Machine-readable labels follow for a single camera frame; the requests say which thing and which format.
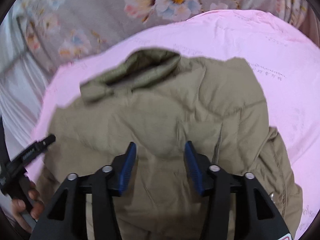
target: finger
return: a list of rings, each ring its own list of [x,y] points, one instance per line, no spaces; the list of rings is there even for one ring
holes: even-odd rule
[[[12,214],[19,214],[26,209],[26,204],[21,199],[13,199],[11,201]]]
[[[30,215],[34,218],[34,219],[39,219],[41,213],[44,210],[44,204],[41,201],[37,201],[34,206],[33,209],[30,212]]]
[[[30,187],[31,188],[36,188],[36,184],[33,181],[30,181]]]
[[[19,212],[22,212],[25,210],[25,204],[22,200],[20,199],[13,199],[11,202],[11,209],[12,209],[12,215],[14,219],[17,221],[17,223],[28,233],[31,234],[32,229],[28,225],[28,223],[23,219],[23,217],[19,214]]]
[[[39,192],[36,189],[31,189],[28,191],[28,195],[31,199],[33,200],[37,200],[37,198],[39,197]]]

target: jacket seam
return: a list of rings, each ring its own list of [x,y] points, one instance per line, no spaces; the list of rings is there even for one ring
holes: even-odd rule
[[[272,145],[272,152],[273,152],[273,158],[276,162],[276,165],[277,165],[277,168],[280,172],[280,176],[281,176],[281,180],[282,180],[282,187],[283,187],[283,199],[282,199],[282,207],[283,207],[283,210],[282,210],[282,214],[281,216],[284,218],[284,214],[285,214],[285,208],[286,208],[286,184],[285,184],[285,180],[284,180],[284,174],[280,168],[280,164],[278,162],[278,159],[277,159],[277,156],[276,156],[276,152],[275,152],[275,149],[274,149],[274,145],[273,145],[273,142],[271,141],[271,145]]]
[[[238,145],[238,133],[239,133],[239,126],[240,126],[241,111],[242,111],[242,109],[239,110],[238,128],[237,128],[237,133],[236,133],[236,145]]]

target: black handle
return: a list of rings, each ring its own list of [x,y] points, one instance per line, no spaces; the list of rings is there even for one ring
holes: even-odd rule
[[[12,199],[21,199],[26,204],[26,209],[21,213],[21,216],[33,230],[33,228],[36,226],[36,220],[31,217],[30,212],[33,209],[35,201],[32,200],[28,195],[28,191],[30,190],[30,181],[28,177],[23,175],[19,180],[15,180],[14,183],[10,184],[9,187],[9,196]]]

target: white fabric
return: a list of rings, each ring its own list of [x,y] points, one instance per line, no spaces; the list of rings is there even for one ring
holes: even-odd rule
[[[25,148],[35,127],[50,74],[41,69],[24,43],[16,2],[0,25],[0,114],[8,148]],[[10,152],[15,156],[19,152]]]
[[[298,239],[320,208],[320,50],[271,14],[238,10],[204,13],[186,22],[148,29],[105,53],[60,67],[46,91],[33,138],[46,135],[56,107],[66,107],[77,98],[80,83],[145,47],[174,49],[188,57],[243,57],[249,62],[264,90],[270,125],[278,127],[296,182],[303,189]],[[33,163],[29,176],[36,179],[42,165],[41,159]]]

